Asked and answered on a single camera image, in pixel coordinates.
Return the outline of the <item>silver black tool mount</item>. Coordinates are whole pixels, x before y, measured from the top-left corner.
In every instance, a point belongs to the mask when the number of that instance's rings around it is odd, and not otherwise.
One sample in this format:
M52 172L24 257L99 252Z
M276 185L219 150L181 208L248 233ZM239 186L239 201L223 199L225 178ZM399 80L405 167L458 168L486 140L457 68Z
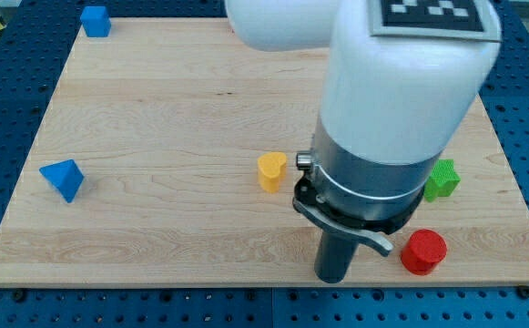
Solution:
M322 230L320 257L351 257L359 245L386 257L387 236L410 219L438 155L409 163L366 159L348 149L318 119L310 149L297 153L303 172L295 210Z

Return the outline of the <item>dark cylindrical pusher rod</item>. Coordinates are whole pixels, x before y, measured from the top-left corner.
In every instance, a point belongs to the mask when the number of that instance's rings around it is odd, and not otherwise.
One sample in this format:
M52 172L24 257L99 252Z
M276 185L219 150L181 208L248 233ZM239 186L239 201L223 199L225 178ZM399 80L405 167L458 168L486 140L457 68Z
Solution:
M341 282L357 248L356 242L323 232L314 262L314 270L318 278L327 283Z

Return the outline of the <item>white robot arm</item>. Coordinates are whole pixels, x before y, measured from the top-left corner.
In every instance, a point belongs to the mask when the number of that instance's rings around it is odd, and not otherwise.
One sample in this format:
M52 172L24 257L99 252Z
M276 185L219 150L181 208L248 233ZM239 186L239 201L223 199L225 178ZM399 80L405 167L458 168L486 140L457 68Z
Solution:
M487 1L228 0L225 12L251 48L329 51L293 205L322 231L317 276L340 282L359 245L388 255L420 205L498 56L500 19Z

